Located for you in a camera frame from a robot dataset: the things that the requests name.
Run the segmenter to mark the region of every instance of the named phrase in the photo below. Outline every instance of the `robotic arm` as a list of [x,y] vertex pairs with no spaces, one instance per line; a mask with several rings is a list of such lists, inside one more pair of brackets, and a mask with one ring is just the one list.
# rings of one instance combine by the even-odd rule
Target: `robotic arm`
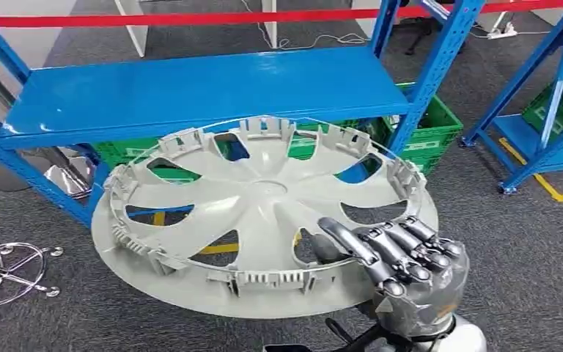
[[396,352],[487,350],[482,331],[454,314],[469,270],[462,243],[440,238],[413,216],[354,231],[331,218],[318,224],[375,284],[378,325],[364,333],[369,336],[347,341],[341,351],[362,351],[366,342],[379,337]]

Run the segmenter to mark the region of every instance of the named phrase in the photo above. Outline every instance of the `yellow floor tape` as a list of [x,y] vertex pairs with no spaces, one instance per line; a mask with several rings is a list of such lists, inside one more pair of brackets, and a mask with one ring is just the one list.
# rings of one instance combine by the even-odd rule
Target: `yellow floor tape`
[[[295,235],[295,243],[296,246],[301,239],[301,233],[297,232]],[[232,253],[238,252],[238,243],[228,243],[228,244],[219,244],[217,246],[208,246],[202,249],[199,253],[200,254],[220,254],[220,253]]]
[[[152,224],[155,226],[165,226],[165,212],[159,211],[154,213],[152,217]],[[301,239],[301,233],[297,232],[295,235],[295,246]],[[217,246],[208,246],[201,250],[200,254],[220,254],[238,252],[238,243],[219,244]]]
[[[504,149],[508,150],[509,153],[512,154],[520,163],[523,165],[527,164],[526,159],[524,159],[521,154],[513,148],[508,141],[502,137],[499,139],[500,144],[504,147]],[[563,194],[560,194],[541,174],[534,174],[533,175],[536,181],[540,183],[540,185],[549,193],[551,197],[554,198],[558,202],[563,202]]]

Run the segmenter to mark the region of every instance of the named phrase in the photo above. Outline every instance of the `metal shelf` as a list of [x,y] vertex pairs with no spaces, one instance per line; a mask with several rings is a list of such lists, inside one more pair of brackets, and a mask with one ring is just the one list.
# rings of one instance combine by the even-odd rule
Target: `metal shelf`
[[[340,70],[342,62],[354,69]],[[40,147],[163,136],[262,114],[336,121],[409,108],[365,46],[202,56],[33,71],[0,138],[17,137],[7,147]],[[137,129],[129,136],[122,127]]]
[[[563,170],[563,131],[555,140],[549,141],[563,93],[563,49],[542,133],[528,125],[519,114],[499,116],[532,72],[561,46],[563,47],[563,17],[519,68],[484,117],[461,139],[462,146],[471,147],[480,138],[510,171],[511,175],[499,183],[501,191],[505,194],[515,193],[517,186],[534,173]],[[526,159],[527,164],[515,166],[510,157],[487,134],[486,131],[490,127],[494,127],[506,137],[508,143]]]
[[[495,119],[495,128],[508,139],[526,161],[536,154],[540,134],[531,127],[521,115],[500,116]],[[563,170],[563,149],[549,158],[538,168],[538,172]]]
[[[0,61],[23,85],[0,124],[0,162],[89,226],[108,173],[90,149],[92,142],[161,136],[261,114],[325,121],[397,114],[400,123],[388,148],[398,153],[453,63],[483,0],[457,0],[450,11],[433,0],[422,4],[444,26],[407,95],[395,87],[380,59],[400,0],[381,2],[371,40],[359,47],[30,70],[0,35]],[[72,145],[100,170],[85,207],[14,151]]]

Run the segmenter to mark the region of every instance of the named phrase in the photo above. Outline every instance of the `gray carpet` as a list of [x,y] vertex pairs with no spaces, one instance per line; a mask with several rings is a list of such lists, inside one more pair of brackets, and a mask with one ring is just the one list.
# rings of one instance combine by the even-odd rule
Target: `gray carpet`
[[[198,3],[148,4],[147,11],[193,10]],[[221,3],[215,8],[241,9],[238,1]],[[80,0],[74,9],[76,13],[114,11],[112,0]],[[515,22],[525,32],[548,30],[533,15],[520,14]],[[352,22],[281,27],[280,37],[296,45],[309,44],[320,33],[359,30]],[[385,65],[397,81],[415,78],[430,47],[427,40],[416,56],[404,56],[412,39],[411,33],[396,33],[385,55]],[[470,37],[439,95],[470,127],[540,39]],[[150,30],[147,59],[264,48],[253,25],[159,27]],[[133,59],[138,58],[124,29],[66,29],[47,65]],[[548,83],[552,65],[555,58],[513,100],[510,111],[521,109]],[[353,68],[341,63],[341,69]],[[554,202],[533,180],[525,182],[519,194],[502,196],[496,192],[496,182],[503,176],[504,170],[483,148],[453,146],[428,177],[443,234],[465,241],[472,258],[459,311],[481,326],[491,351],[563,351],[563,203]],[[552,177],[563,185],[563,175]],[[383,218],[383,213],[364,215]],[[31,190],[0,193],[0,243],[7,241],[60,245],[66,254],[51,258],[46,279],[47,285],[61,286],[58,298],[32,294],[0,309],[0,351],[258,351],[264,343],[280,342],[301,342],[326,351],[340,343],[325,327],[325,316],[336,318],[351,334],[371,324],[356,309],[255,321],[159,302],[113,275],[96,255],[89,231]]]

